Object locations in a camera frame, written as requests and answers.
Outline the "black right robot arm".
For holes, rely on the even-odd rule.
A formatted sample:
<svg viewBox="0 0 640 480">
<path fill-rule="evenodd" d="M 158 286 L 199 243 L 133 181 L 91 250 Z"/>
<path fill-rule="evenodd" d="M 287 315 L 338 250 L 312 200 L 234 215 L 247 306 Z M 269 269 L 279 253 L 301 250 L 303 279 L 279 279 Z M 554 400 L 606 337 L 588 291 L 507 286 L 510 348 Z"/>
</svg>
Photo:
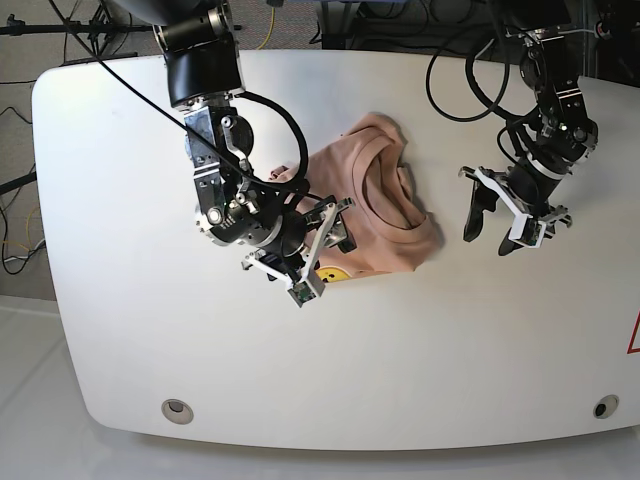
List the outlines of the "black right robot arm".
<svg viewBox="0 0 640 480">
<path fill-rule="evenodd" d="M 147 22 L 162 50 L 171 106 L 184 117 L 194 167 L 196 224 L 215 244 L 247 244 L 242 267 L 280 280 L 299 305 L 322 295 L 316 273 L 324 248 L 354 249 L 342 219 L 351 199 L 311 194 L 304 135 L 279 104 L 246 90 L 230 7 L 225 1 L 122 1 Z M 238 97 L 280 115 L 296 139 L 299 165 L 282 183 L 259 179 L 249 161 L 254 134 L 231 104 Z"/>
</svg>

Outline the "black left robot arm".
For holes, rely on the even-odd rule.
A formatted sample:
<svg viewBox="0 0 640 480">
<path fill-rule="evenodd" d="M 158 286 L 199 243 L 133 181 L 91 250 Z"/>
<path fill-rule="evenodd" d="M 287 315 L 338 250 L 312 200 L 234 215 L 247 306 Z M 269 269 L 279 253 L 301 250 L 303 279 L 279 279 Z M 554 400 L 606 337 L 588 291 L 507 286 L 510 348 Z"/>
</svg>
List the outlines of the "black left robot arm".
<svg viewBox="0 0 640 480">
<path fill-rule="evenodd" d="M 460 169 L 460 175 L 473 182 L 463 239 L 474 241 L 482 232 L 485 213 L 504 204 L 513 216 L 498 249 L 504 257 L 520 249 L 539 248 L 554 237 L 558 224 L 572 225 L 568 209 L 551 205 L 549 198 L 574 165 L 596 148 L 598 126 L 587 115 L 577 69 L 559 30 L 570 21 L 564 2 L 490 1 L 487 9 L 490 22 L 465 58 L 467 84 L 485 109 L 464 120 L 471 123 L 491 114 L 500 117 L 504 126 L 499 133 L 509 136 L 512 144 L 513 151 L 507 156 L 512 164 L 504 171 Z M 511 36 L 524 43 L 519 72 L 536 100 L 532 110 L 522 115 L 501 105 L 506 82 L 491 99 L 474 72 L 486 48 L 496 44 L 505 50 Z"/>
</svg>

